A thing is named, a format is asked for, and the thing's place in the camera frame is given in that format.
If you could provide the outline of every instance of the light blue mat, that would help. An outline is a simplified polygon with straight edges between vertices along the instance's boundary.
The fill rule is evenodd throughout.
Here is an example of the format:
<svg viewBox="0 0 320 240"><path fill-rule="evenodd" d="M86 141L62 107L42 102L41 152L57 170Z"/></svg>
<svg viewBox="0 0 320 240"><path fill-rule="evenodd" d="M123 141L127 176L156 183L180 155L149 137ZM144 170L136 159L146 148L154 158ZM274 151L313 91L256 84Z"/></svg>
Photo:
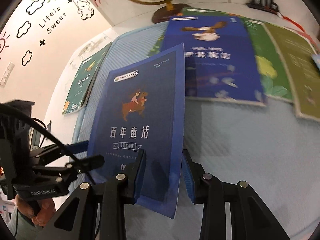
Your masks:
<svg viewBox="0 0 320 240"><path fill-rule="evenodd" d="M79 114L74 142L90 137L109 71L145 59L166 26L138 29L114 41ZM311 233L320 221L320 124L297 119L289 103L269 99L260 108L186 100L184 146L221 181L248 181L291 239ZM70 189L83 180L80 176ZM174 220L138 205L125 206L127 239L199 239L202 211L203 205L191 203L181 180Z"/></svg>

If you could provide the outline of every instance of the globe base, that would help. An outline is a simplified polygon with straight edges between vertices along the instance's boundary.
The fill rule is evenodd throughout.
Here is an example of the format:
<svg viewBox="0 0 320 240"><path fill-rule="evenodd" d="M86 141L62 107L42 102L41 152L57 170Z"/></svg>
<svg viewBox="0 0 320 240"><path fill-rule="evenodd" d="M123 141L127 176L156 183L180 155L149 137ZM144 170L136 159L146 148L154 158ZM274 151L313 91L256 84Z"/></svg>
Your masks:
<svg viewBox="0 0 320 240"><path fill-rule="evenodd" d="M184 7L189 7L189 5L185 3L176 3L173 4L173 10L170 11L168 11L167 7L164 6L155 11L151 20L153 23L169 21L171 16L177 15Z"/></svg>

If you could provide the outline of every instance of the eagle illustration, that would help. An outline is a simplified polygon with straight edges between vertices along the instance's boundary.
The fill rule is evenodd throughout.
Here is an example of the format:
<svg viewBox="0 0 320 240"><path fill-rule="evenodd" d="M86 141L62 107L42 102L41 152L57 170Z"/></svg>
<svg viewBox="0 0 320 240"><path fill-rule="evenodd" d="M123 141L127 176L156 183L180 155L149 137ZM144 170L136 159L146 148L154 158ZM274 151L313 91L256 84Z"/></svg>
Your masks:
<svg viewBox="0 0 320 240"><path fill-rule="evenodd" d="M183 32L194 32L194 31L203 31L202 33L193 33L193 37L197 40L201 41L215 41L220 36L216 33L216 29L221 29L223 27L227 26L227 22L221 21L217 22L214 26L211 27L200 27L200 28L194 28L194 27L183 27L181 30Z"/></svg>

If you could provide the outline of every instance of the dark blue book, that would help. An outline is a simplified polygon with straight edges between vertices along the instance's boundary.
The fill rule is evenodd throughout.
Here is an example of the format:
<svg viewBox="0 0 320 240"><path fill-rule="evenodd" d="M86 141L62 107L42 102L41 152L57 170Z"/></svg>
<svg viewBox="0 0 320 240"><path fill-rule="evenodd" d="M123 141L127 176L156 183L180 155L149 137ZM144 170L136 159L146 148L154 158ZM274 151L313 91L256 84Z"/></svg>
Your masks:
<svg viewBox="0 0 320 240"><path fill-rule="evenodd" d="M186 97L265 105L251 40L238 17L173 17L161 50L182 42Z"/></svg>
<svg viewBox="0 0 320 240"><path fill-rule="evenodd" d="M183 44L110 71L94 117L88 156L101 154L96 183L147 155L137 204L173 219L178 199L185 100Z"/></svg>

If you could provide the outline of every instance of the metal screw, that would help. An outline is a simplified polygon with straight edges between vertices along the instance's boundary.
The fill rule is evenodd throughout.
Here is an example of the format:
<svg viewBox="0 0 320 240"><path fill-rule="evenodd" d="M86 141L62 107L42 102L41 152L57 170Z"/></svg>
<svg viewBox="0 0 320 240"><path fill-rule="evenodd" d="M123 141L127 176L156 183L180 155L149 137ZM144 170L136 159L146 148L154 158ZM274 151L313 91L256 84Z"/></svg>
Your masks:
<svg viewBox="0 0 320 240"><path fill-rule="evenodd" d="M88 187L89 187L88 182L81 183L81 185L80 185L80 189L87 189Z"/></svg>
<svg viewBox="0 0 320 240"><path fill-rule="evenodd" d="M249 186L249 184L244 180L241 180L239 185L240 185L240 187L248 187Z"/></svg>
<svg viewBox="0 0 320 240"><path fill-rule="evenodd" d="M119 173L117 176L116 176L116 179L117 180L123 180L125 179L125 175L123 173Z"/></svg>
<svg viewBox="0 0 320 240"><path fill-rule="evenodd" d="M204 179L212 179L212 175L210 173L205 173L202 175L202 178Z"/></svg>

